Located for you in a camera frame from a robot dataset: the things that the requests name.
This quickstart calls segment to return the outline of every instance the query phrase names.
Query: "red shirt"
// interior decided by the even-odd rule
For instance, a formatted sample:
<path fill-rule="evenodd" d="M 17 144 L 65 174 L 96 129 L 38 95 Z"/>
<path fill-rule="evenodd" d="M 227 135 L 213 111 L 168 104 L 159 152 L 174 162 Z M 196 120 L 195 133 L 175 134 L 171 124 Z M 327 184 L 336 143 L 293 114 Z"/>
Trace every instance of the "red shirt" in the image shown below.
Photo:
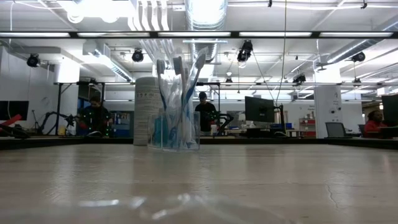
<path fill-rule="evenodd" d="M 380 127 L 387 127 L 387 125 L 385 125 L 381 122 L 368 121 L 365 124 L 365 137 L 366 138 L 378 137 L 378 135 L 375 134 L 374 132 L 380 133 Z"/>

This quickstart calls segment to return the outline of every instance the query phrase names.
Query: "person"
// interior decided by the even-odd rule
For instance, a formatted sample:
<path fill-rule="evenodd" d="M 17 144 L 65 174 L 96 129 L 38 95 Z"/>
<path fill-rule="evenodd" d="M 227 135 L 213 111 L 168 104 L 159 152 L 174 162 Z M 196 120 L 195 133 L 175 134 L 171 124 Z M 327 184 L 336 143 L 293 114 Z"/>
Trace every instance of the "person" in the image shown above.
<path fill-rule="evenodd" d="M 380 137 L 380 127 L 387 127 L 383 124 L 383 115 L 380 111 L 375 110 L 368 114 L 368 122 L 365 124 L 365 135 L 366 138 L 377 138 Z"/>
<path fill-rule="evenodd" d="M 207 102 L 207 95 L 205 92 L 199 93 L 200 104 L 195 108 L 195 111 L 200 112 L 200 131 L 204 135 L 210 135 L 211 123 L 213 120 L 209 118 L 210 113 L 216 111 L 213 104 Z"/>
<path fill-rule="evenodd" d="M 104 135 L 108 124 L 113 122 L 109 111 L 102 105 L 101 98 L 98 96 L 91 97 L 90 106 L 84 108 L 78 116 L 80 128 L 88 129 L 89 132 L 99 131 Z"/>

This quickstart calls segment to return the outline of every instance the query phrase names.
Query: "wooden table surface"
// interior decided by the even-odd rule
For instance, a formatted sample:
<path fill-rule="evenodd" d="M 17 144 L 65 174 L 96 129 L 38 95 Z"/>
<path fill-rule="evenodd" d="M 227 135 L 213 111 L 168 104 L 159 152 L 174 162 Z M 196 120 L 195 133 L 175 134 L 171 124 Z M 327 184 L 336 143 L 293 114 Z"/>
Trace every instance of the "wooden table surface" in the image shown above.
<path fill-rule="evenodd" d="M 200 152 L 173 153 L 121 144 L 0 151 L 2 223 L 44 223 L 38 213 L 59 215 L 46 210 L 52 205 L 182 193 L 228 197 L 301 223 L 393 224 L 398 223 L 398 151 L 206 145 Z M 32 208 L 36 213 L 26 212 Z M 88 217 L 101 212 L 68 212 L 78 218 L 68 213 L 62 222 L 48 223 L 132 223 L 126 213 L 99 222 Z M 211 223 L 196 218 L 165 223 Z"/>

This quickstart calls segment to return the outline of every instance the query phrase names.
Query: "ceiling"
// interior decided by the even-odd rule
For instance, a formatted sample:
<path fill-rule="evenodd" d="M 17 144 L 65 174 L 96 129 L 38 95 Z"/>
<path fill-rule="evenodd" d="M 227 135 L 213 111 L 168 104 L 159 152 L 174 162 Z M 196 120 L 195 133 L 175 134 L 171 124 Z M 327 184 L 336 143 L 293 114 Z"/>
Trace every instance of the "ceiling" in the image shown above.
<path fill-rule="evenodd" d="M 35 7 L 44 7 L 36 0 L 20 1 Z M 118 1 L 118 7 L 128 7 L 130 1 Z M 224 30 L 284 30 L 285 9 L 281 6 L 284 1 L 274 0 L 272 7 L 267 7 L 268 1 L 245 1 L 229 0 L 226 13 Z M 342 6 L 359 6 L 362 0 L 288 0 L 288 6 L 299 7 L 334 7 L 343 2 Z M 368 1 L 369 5 L 395 6 L 395 0 Z M 0 2 L 0 30 L 10 30 L 12 1 Z M 114 23 L 103 22 L 100 18 L 84 18 L 78 24 L 68 22 L 67 12 L 64 9 L 37 9 L 24 4 L 14 4 L 12 7 L 12 30 L 78 30 L 78 31 L 104 31 L 104 30 L 129 30 L 127 18 L 121 17 Z M 48 7 L 60 7 L 56 1 L 48 1 Z M 168 23 L 171 30 L 186 30 L 187 22 L 185 11 L 181 11 L 184 0 L 168 0 Z M 286 9 L 287 30 L 379 30 L 379 25 L 392 19 L 397 15 L 397 8 L 371 8 L 366 9 L 342 9 L 342 10 L 301 10 Z M 114 81 L 114 73 L 102 64 L 93 63 L 83 55 L 82 46 L 85 40 L 14 40 L 14 44 L 36 47 L 60 47 L 84 63 L 81 76 L 91 76 L 99 80 Z M 342 47 L 352 43 L 354 40 L 346 39 L 254 39 L 252 40 L 255 56 L 248 60 L 245 68 L 239 68 L 236 63 L 236 52 L 242 46 L 244 39 L 228 39 L 228 43 L 220 44 L 214 66 L 213 74 L 205 77 L 208 81 L 217 80 L 223 82 L 226 73 L 231 72 L 233 81 L 255 82 L 263 81 L 262 76 L 268 82 L 279 82 L 286 77 L 291 82 L 297 71 L 290 73 L 305 60 L 315 59 L 317 55 L 328 55 L 336 52 Z M 152 74 L 152 62 L 144 56 L 144 61 L 134 63 L 131 55 L 135 48 L 141 48 L 137 39 L 101 39 L 99 44 L 107 44 L 112 52 L 112 59 L 118 61 L 126 70 L 131 72 L 132 77 Z M 183 44 L 181 39 L 173 40 L 174 47 L 180 48 L 186 56 L 190 50 L 188 44 Z M 396 63 L 398 58 L 398 40 L 384 40 L 366 50 L 366 60 L 356 64 L 353 69 L 352 62 L 341 62 L 341 78 L 344 82 L 354 80 L 354 76 L 376 72 L 384 67 Z M 391 70 L 380 76 L 373 76 L 366 82 L 381 82 L 385 79 L 398 78 L 397 70 Z M 302 70 L 307 81 L 312 81 L 313 68 Z M 373 91 L 376 87 L 367 87 L 366 90 Z"/>

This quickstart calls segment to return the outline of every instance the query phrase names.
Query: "woman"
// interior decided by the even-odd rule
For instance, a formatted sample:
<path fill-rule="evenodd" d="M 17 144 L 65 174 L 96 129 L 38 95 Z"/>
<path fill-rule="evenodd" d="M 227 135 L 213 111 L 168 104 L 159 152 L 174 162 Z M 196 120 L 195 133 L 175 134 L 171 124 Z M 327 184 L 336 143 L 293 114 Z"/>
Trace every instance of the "woman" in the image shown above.
<path fill-rule="evenodd" d="M 380 127 L 387 127 L 381 121 L 383 115 L 380 111 L 375 110 L 368 114 L 368 122 L 365 124 L 365 137 L 366 138 L 378 138 L 380 135 Z"/>

